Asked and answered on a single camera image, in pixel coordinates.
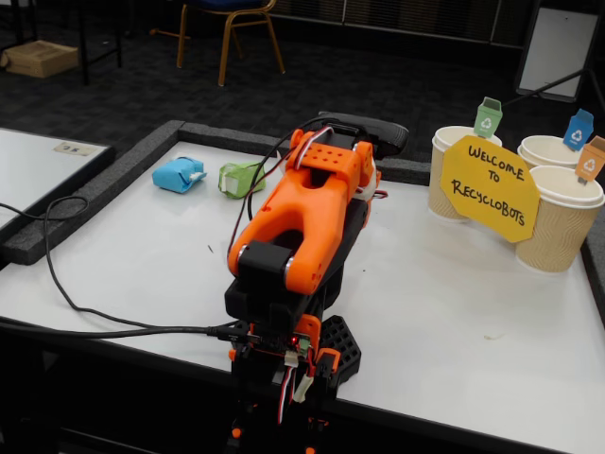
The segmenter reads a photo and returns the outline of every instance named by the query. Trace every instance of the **white paper cup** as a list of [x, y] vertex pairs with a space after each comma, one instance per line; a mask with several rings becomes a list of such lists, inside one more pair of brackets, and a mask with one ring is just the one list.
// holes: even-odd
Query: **white paper cup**
[[517, 258], [539, 271], [566, 271], [605, 203], [603, 188], [597, 182], [579, 183], [571, 168], [537, 166], [529, 173], [540, 205], [533, 237], [517, 243]]
[[[467, 126], [447, 126], [435, 132], [433, 137], [433, 156], [431, 160], [431, 181], [428, 186], [428, 209], [439, 218], [454, 222], [464, 222], [468, 218], [458, 214], [452, 203], [441, 189], [441, 174], [443, 170], [443, 153], [452, 147], [458, 140], [467, 135], [476, 136], [473, 128]], [[497, 146], [502, 147], [502, 141], [492, 136], [488, 139]]]
[[521, 142], [522, 154], [541, 166], [576, 168], [580, 152], [563, 144], [563, 139], [552, 135], [531, 135]]

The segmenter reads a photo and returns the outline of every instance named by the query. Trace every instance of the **blue chair seat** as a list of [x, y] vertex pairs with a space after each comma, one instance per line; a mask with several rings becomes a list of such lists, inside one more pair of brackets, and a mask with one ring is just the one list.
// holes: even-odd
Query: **blue chair seat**
[[188, 0], [187, 3], [210, 11], [238, 11], [263, 6], [263, 0]]

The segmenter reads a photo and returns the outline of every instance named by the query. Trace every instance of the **white table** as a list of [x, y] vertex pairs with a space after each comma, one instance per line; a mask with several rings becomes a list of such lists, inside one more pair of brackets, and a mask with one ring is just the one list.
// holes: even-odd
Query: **white table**
[[[87, 156], [57, 152], [67, 142], [93, 149]], [[77, 172], [91, 164], [108, 147], [65, 141], [26, 132], [0, 129], [0, 201], [25, 211]], [[18, 215], [0, 209], [0, 232]]]
[[[186, 195], [155, 187], [153, 169], [183, 155], [203, 161], [208, 177]], [[218, 192], [218, 170], [256, 159], [179, 143], [53, 252], [67, 291], [81, 306], [145, 323], [227, 322], [226, 248], [241, 201]], [[279, 178], [268, 178], [255, 207]], [[381, 188], [389, 198], [372, 203], [325, 315], [345, 318], [363, 355], [338, 398], [532, 445], [605, 452], [605, 330], [581, 260], [557, 277], [530, 272], [483, 227], [432, 217], [426, 187]], [[70, 309], [44, 260], [0, 271], [0, 316], [71, 330], [125, 328]], [[214, 339], [115, 342], [231, 367], [229, 346]]]

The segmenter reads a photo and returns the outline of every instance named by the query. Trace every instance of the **chair leg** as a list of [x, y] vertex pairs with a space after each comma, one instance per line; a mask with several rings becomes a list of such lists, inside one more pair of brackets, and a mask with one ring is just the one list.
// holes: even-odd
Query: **chair leg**
[[239, 59], [242, 60], [244, 58], [244, 53], [242, 52], [242, 46], [239, 45], [239, 40], [235, 34], [235, 28], [231, 29], [231, 36], [233, 36], [233, 42], [235, 43], [235, 48], [237, 49], [237, 55], [239, 56]]
[[185, 34], [187, 31], [187, 4], [182, 6], [181, 33], [179, 34], [179, 54], [177, 56], [177, 67], [182, 68], [182, 58], [185, 53]]
[[227, 74], [227, 58], [229, 57], [229, 39], [231, 38], [232, 23], [235, 16], [230, 14], [225, 23], [225, 33], [223, 35], [223, 51], [220, 56], [220, 71], [218, 72], [218, 86], [225, 85], [225, 75]]
[[277, 38], [275, 37], [275, 30], [273, 29], [273, 23], [271, 22], [271, 17], [265, 13], [265, 17], [267, 18], [267, 26], [268, 26], [268, 34], [271, 35], [271, 40], [273, 41], [273, 50], [275, 51], [275, 58], [277, 59], [277, 64], [280, 67], [280, 73], [285, 73], [284, 69], [284, 61], [282, 60], [282, 53], [280, 52], [280, 46], [277, 44]]

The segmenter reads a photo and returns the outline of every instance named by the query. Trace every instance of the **dark carpet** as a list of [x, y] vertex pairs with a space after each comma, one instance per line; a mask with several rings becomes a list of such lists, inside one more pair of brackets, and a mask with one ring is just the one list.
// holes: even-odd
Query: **dark carpet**
[[[77, 46], [76, 21], [65, 29], [58, 17], [41, 10], [41, 38]], [[94, 57], [111, 48], [112, 28], [109, 20], [91, 17], [90, 22]], [[291, 35], [288, 24], [277, 22], [278, 40], [281, 34]], [[333, 30], [339, 33], [340, 28]], [[216, 85], [219, 33], [191, 40], [183, 69], [176, 67], [176, 39], [139, 33], [124, 41], [123, 69], [113, 58], [98, 63], [87, 87], [78, 70], [49, 79], [0, 73], [0, 127], [110, 144], [123, 153], [171, 119], [281, 136], [328, 110], [406, 126], [411, 132], [407, 158], [427, 162], [436, 129], [472, 125], [484, 96], [515, 97], [520, 52], [506, 64], [482, 64], [497, 49], [475, 46], [482, 53], [469, 65], [468, 58], [463, 64], [439, 61], [440, 49], [443, 60], [452, 60], [445, 54], [451, 54], [453, 45], [439, 40], [432, 40], [430, 55], [422, 59], [406, 57], [419, 54], [413, 45], [401, 46], [401, 52], [395, 46], [387, 54], [282, 39], [286, 72], [280, 75], [264, 31], [241, 34], [246, 56], [240, 60], [232, 49], [224, 88]], [[406, 37], [397, 35], [393, 41], [402, 39]], [[11, 41], [10, 33], [0, 29], [0, 44]], [[528, 135], [562, 136], [578, 107], [597, 114], [591, 91], [586, 84], [576, 105], [533, 98], [511, 106], [497, 135], [513, 150]], [[602, 125], [600, 114], [596, 130]]]

